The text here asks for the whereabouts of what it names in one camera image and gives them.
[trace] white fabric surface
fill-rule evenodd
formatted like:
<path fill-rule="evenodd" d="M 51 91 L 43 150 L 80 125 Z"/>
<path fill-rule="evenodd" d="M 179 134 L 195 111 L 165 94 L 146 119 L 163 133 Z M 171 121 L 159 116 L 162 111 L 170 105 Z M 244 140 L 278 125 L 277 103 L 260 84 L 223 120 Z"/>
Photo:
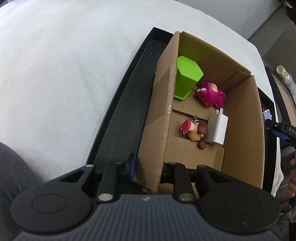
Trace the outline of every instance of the white fabric surface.
<path fill-rule="evenodd" d="M 85 164 L 109 103 L 152 27 L 189 32 L 255 75 L 261 57 L 219 21 L 173 0 L 28 0 L 0 8 L 0 141 L 50 180 Z M 273 193 L 283 179 L 278 143 Z"/>

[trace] purple dinosaur toy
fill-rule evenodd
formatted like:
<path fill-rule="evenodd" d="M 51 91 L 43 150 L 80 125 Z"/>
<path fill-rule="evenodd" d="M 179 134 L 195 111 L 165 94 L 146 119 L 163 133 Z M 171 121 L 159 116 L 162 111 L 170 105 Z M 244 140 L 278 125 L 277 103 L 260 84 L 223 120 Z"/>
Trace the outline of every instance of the purple dinosaur toy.
<path fill-rule="evenodd" d="M 220 109 L 226 100 L 225 92 L 218 90 L 217 85 L 210 82 L 203 82 L 197 85 L 195 95 L 205 106 L 214 106 Z"/>

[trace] white charger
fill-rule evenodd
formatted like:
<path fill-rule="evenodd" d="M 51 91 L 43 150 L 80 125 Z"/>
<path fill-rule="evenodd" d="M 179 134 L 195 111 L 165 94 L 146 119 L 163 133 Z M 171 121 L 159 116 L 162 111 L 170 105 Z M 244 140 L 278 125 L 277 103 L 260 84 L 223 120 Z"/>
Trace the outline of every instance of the white charger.
<path fill-rule="evenodd" d="M 216 114 L 209 117 L 207 127 L 209 129 L 209 134 L 206 138 L 206 142 L 211 144 L 224 144 L 226 127 L 227 127 L 228 117 L 223 114 L 223 109 L 220 112 L 216 110 Z"/>

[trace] white bottle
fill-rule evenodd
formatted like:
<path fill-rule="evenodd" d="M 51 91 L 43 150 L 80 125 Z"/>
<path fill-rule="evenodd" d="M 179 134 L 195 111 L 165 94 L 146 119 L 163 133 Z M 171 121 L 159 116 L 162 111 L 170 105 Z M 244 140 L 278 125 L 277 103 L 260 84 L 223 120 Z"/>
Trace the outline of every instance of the white bottle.
<path fill-rule="evenodd" d="M 277 66 L 276 71 L 291 91 L 293 99 L 296 103 L 296 85 L 294 84 L 292 76 L 285 70 L 285 68 L 282 65 Z"/>

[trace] metal screw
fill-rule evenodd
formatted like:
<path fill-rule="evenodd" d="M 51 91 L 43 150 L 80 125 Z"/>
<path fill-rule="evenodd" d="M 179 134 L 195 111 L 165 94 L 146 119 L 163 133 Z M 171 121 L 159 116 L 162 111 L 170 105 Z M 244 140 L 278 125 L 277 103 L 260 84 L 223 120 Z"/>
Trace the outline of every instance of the metal screw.
<path fill-rule="evenodd" d="M 100 201 L 107 202 L 113 199 L 113 195 L 110 193 L 102 193 L 98 198 Z"/>
<path fill-rule="evenodd" d="M 193 195 L 190 193 L 182 193 L 179 198 L 182 201 L 191 201 L 193 199 Z"/>

